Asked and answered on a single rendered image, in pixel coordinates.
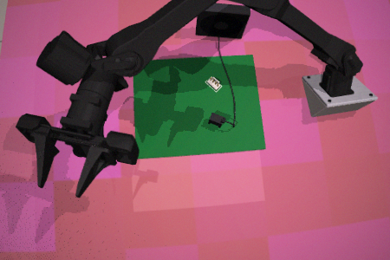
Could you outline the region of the green circuit board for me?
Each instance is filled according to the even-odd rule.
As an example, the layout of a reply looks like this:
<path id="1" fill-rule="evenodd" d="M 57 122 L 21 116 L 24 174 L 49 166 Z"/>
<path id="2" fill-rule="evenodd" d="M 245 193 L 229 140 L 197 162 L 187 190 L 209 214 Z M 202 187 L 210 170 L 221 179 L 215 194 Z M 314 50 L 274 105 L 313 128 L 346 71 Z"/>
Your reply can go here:
<path id="1" fill-rule="evenodd" d="M 266 149 L 253 55 L 222 60 L 152 60 L 133 78 L 138 159 Z M 211 113 L 232 124 L 208 124 Z"/>

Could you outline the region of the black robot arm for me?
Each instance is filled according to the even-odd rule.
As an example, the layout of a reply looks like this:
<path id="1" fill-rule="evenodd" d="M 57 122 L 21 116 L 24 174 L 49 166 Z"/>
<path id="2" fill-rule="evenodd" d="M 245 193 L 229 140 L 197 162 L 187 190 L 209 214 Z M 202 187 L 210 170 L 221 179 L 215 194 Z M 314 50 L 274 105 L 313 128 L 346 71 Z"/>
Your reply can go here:
<path id="1" fill-rule="evenodd" d="M 125 27 L 108 40 L 85 48 L 63 31 L 45 46 L 36 66 L 65 85 L 81 81 L 79 90 L 105 97 L 109 104 L 114 91 L 128 88 L 124 77 L 135 77 L 156 56 L 159 47 L 192 19 L 218 0 L 171 0 L 145 21 Z M 328 64 L 319 85 L 334 98 L 354 94 L 353 76 L 363 62 L 355 46 L 331 35 L 305 16 L 289 0 L 229 0 L 276 19 L 310 42 L 310 51 Z M 106 56 L 103 58 L 103 56 Z"/>

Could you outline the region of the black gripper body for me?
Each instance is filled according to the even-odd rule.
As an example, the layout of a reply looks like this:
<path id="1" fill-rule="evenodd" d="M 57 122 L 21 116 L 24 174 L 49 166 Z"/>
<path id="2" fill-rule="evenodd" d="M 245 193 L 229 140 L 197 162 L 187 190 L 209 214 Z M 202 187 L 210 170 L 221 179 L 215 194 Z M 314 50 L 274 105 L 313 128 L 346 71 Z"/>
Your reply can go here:
<path id="1" fill-rule="evenodd" d="M 103 121 L 107 121 L 108 100 L 100 94 L 79 90 L 70 95 L 71 105 L 66 117 L 61 118 L 62 128 L 52 127 L 41 116 L 24 114 L 18 120 L 16 129 L 28 141 L 35 143 L 31 133 L 45 135 L 55 145 L 62 141 L 79 146 L 98 146 L 109 149 L 115 160 L 136 165 L 139 147 L 133 135 L 110 131 L 107 137 L 99 135 Z"/>

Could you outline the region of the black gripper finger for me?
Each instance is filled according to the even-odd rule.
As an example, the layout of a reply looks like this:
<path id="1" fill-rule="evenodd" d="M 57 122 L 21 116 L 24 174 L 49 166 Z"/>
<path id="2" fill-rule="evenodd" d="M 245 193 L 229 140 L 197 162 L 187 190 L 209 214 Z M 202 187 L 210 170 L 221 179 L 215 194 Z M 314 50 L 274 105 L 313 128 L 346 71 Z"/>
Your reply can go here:
<path id="1" fill-rule="evenodd" d="M 91 185 L 100 171 L 107 166 L 116 166 L 117 162 L 109 149 L 90 146 L 84 167 L 81 171 L 80 179 L 77 184 L 75 196 L 79 198 L 85 190 Z"/>
<path id="2" fill-rule="evenodd" d="M 43 188 L 48 178 L 54 157 L 59 153 L 59 150 L 45 135 L 31 133 L 30 137 L 36 145 L 38 186 Z"/>

